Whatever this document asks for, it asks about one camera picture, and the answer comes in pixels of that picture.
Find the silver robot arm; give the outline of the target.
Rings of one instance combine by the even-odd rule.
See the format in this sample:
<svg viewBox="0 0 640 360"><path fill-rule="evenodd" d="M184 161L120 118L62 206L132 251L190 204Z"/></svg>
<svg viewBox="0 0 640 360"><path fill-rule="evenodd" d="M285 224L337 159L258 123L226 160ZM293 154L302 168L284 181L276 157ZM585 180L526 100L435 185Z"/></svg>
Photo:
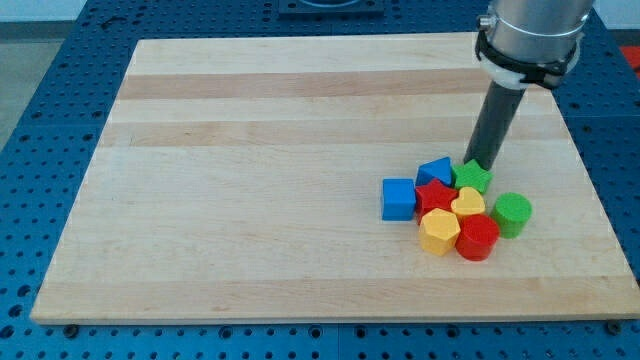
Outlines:
<svg viewBox="0 0 640 360"><path fill-rule="evenodd" d="M496 84L555 89L577 64L592 0L492 0L477 18L475 55Z"/></svg>

